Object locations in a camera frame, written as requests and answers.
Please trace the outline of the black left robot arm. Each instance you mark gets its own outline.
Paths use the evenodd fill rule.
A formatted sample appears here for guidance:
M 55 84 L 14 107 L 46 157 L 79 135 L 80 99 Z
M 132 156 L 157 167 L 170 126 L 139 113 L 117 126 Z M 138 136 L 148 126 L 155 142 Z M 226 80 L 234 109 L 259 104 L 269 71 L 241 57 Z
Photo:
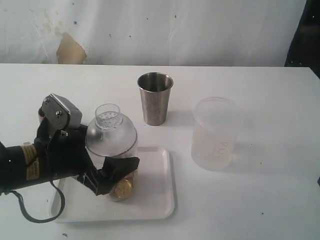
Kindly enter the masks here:
M 86 148 L 87 127 L 62 134 L 57 130 L 49 136 L 49 121 L 44 119 L 30 145 L 0 146 L 0 189 L 4 192 L 41 183 L 74 177 L 95 195 L 106 195 L 114 186 L 139 166 L 138 157 L 104 159 L 97 169 Z

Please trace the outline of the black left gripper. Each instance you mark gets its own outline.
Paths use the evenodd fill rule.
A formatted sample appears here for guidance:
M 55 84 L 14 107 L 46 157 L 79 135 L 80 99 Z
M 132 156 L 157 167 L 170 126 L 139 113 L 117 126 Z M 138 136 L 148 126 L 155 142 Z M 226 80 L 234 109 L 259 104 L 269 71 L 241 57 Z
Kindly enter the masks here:
M 69 128 L 66 134 L 56 130 L 49 134 L 50 123 L 42 118 L 34 144 L 39 161 L 39 180 L 74 179 L 96 196 L 109 194 L 115 185 L 138 169 L 140 159 L 105 157 L 102 168 L 97 169 L 85 146 L 88 127 L 81 124 Z

